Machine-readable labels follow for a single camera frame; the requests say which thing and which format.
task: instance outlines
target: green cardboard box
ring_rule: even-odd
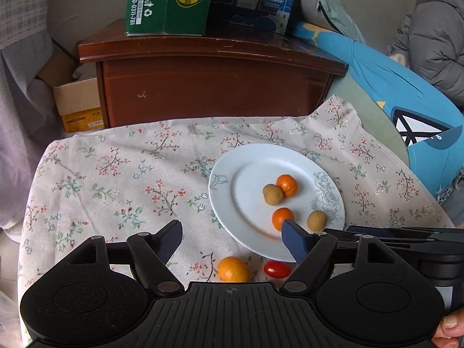
[[[203,35],[210,0],[128,0],[126,34]]]

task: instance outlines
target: fingernail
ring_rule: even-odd
[[[445,326],[446,329],[451,329],[453,327],[456,327],[458,325],[458,318],[456,317],[455,314],[450,314],[443,318],[443,325]]]

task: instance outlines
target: wooden nightstand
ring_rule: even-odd
[[[114,22],[79,45],[95,61],[107,128],[208,116],[301,116],[348,66],[305,41],[248,27],[127,37]]]

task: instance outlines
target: gray jacket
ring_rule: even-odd
[[[417,0],[401,25],[391,54],[455,105],[464,106],[464,1]]]

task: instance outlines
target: cardboard box lid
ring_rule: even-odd
[[[55,53],[37,74],[37,78],[50,85],[52,88],[61,86],[73,80],[73,72],[78,63],[64,52]]]
[[[100,107],[96,78],[58,86],[53,93],[61,116]]]

